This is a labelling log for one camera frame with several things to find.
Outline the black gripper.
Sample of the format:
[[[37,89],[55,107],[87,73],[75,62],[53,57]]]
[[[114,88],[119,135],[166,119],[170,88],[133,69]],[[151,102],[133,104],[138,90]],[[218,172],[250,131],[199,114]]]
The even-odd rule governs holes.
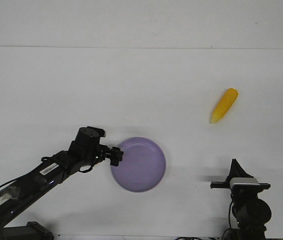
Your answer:
[[[231,161],[226,180],[210,183],[211,189],[229,189],[233,198],[256,198],[259,193],[269,190],[270,187],[269,183],[258,182],[255,177],[249,176],[235,158]]]
[[[75,140],[70,144],[68,153],[83,161],[83,165],[96,165],[105,160],[106,153],[110,150],[110,165],[118,167],[124,152],[118,147],[109,149],[106,145],[100,144],[100,139],[105,136],[104,129],[92,126],[80,127]]]

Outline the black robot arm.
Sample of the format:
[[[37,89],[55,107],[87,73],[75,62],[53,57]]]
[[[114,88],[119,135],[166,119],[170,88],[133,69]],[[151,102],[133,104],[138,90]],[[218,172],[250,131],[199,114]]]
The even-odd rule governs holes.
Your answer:
[[[270,221],[270,206],[258,197],[258,194],[271,187],[269,183],[258,182],[255,177],[246,173],[238,161],[231,160],[229,174],[225,181],[212,181],[212,189],[229,189],[231,203],[228,214],[236,219],[237,227],[224,231],[223,240],[264,240],[265,224]]]
[[[123,151],[100,144],[106,132],[96,127],[81,127],[68,150],[45,156],[35,169],[0,186],[0,240],[52,240],[51,231],[35,221],[25,226],[7,227],[7,224],[34,204],[54,187],[71,175],[81,172],[82,167],[93,167],[106,158],[117,167]]]

